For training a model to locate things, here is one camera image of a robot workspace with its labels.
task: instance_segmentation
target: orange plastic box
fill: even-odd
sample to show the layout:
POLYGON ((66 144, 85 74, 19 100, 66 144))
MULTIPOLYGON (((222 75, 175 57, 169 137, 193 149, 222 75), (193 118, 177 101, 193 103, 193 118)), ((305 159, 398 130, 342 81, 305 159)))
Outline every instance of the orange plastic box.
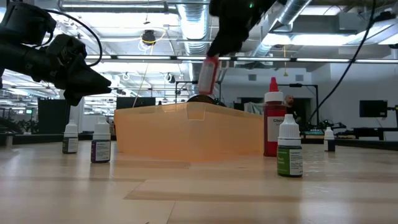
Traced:
POLYGON ((118 150, 135 156, 206 162, 261 156, 262 116, 208 103, 115 111, 118 150))

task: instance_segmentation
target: red bottle cap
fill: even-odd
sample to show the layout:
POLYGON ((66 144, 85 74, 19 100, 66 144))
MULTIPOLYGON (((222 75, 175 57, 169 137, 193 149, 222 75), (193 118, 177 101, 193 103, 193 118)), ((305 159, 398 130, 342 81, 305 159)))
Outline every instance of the red bottle cap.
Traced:
POLYGON ((276 78, 275 77, 271 78, 271 83, 269 84, 269 91, 270 92, 279 91, 278 90, 278 83, 276 83, 276 78))

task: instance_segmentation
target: green label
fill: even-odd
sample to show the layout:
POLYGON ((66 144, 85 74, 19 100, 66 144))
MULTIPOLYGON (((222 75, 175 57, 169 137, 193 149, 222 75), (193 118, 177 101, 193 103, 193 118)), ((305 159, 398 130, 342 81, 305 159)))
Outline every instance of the green label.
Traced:
POLYGON ((278 148, 278 173, 285 175, 303 174, 303 156, 301 149, 278 148))

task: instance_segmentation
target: ceiling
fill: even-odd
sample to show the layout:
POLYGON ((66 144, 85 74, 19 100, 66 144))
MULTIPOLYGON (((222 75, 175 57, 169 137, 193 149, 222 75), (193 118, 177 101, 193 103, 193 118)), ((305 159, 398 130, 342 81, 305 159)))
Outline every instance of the ceiling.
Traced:
MULTIPOLYGON (((96 4, 98 1, 86 2, 96 4)), ((104 48, 105 55, 186 55, 185 40, 183 30, 180 26, 180 18, 177 14, 162 14, 162 13, 117 13, 117 8, 112 8, 113 4, 125 4, 127 0, 107 1, 107 8, 103 12, 78 12, 73 8, 68 12, 69 15, 79 18, 87 26, 89 26, 99 37, 104 48), (145 30, 154 30, 157 38, 153 49, 142 44, 141 34, 145 30)), ((176 0, 167 2, 192 2, 189 0, 176 0)), ((380 11, 390 9, 395 0, 377 1, 377 6, 380 11)), ((40 7, 57 8, 56 0, 39 1, 40 7)), ((371 1, 349 1, 349 0, 313 0, 311 5, 307 6, 300 16, 329 16, 333 17, 339 14, 351 13, 356 17, 363 17, 362 24, 366 24, 366 13, 371 6, 371 1)), ((0 8, 0 17, 4 13, 4 8, 0 8)), ((57 20, 56 34, 66 33, 75 37, 80 37, 81 41, 86 44, 86 49, 89 55, 98 55, 98 44, 87 30, 84 30, 80 25, 67 19, 66 17, 53 15, 57 20)), ((262 41, 262 26, 264 20, 250 31, 248 40, 242 47, 242 53, 249 54, 262 41)), ((210 35, 202 39, 202 42, 210 43, 218 32, 218 18, 210 17, 208 21, 208 32, 210 35)), ((304 57, 304 58, 350 58, 355 51, 356 46, 311 46, 311 45, 285 45, 275 47, 273 46, 269 51, 273 57, 304 57)), ((361 51, 359 58, 383 58, 387 56, 388 46, 386 45, 366 45, 361 51)), ((313 67, 312 63, 283 63, 274 62, 268 65, 269 68, 278 70, 280 68, 308 68, 313 67)), ((190 74, 189 63, 133 63, 133 62, 107 62, 101 63, 93 67, 97 72, 103 74, 106 78, 112 80, 113 87, 131 88, 127 91, 127 95, 136 96, 157 96, 159 98, 168 98, 173 101, 175 88, 174 84, 167 81, 167 75, 173 75, 177 81, 190 81, 192 74, 190 74), (138 93, 138 88, 142 83, 143 90, 138 93), (155 88, 159 91, 147 91, 148 88, 155 88)), ((12 71, 6 71, 3 75, 5 86, 24 86, 22 91, 7 90, 3 93, 2 98, 12 99, 30 99, 30 97, 51 97, 56 98, 59 91, 55 90, 52 84, 49 83, 35 83, 30 77, 21 75, 12 71)), ((188 98, 192 94, 191 91, 183 91, 180 96, 181 99, 188 98)), ((114 98, 119 94, 113 92, 112 94, 102 95, 103 97, 114 98)), ((106 108, 106 98, 88 98, 89 101, 99 101, 100 105, 106 108)), ((88 110, 96 108, 97 105, 93 103, 87 104, 88 110)))

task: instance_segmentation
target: small bottle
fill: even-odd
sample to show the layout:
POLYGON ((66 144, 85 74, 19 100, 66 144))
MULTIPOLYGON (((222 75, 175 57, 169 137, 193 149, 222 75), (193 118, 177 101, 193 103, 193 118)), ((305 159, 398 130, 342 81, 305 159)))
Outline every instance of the small bottle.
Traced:
POLYGON ((278 137, 278 174, 284 177, 303 176, 303 155, 299 125, 292 114, 285 115, 279 127, 278 137))
POLYGON ((214 57, 207 57, 203 61, 198 81, 199 94, 202 95, 213 94, 219 64, 220 62, 218 60, 218 55, 214 57))
POLYGON ((70 120, 69 124, 65 126, 62 141, 62 153, 74 154, 77 153, 79 147, 79 139, 77 133, 77 125, 74 120, 70 120))
POLYGON ((276 78, 271 78, 269 92, 264 97, 264 156, 276 157, 279 125, 284 121, 284 94, 278 90, 276 78))
POLYGON ((91 162, 105 163, 111 160, 111 133, 105 117, 100 117, 94 127, 91 142, 91 162))
POLYGON ((336 151, 335 134, 330 127, 326 128, 325 137, 323 137, 323 147, 325 148, 326 152, 336 151))

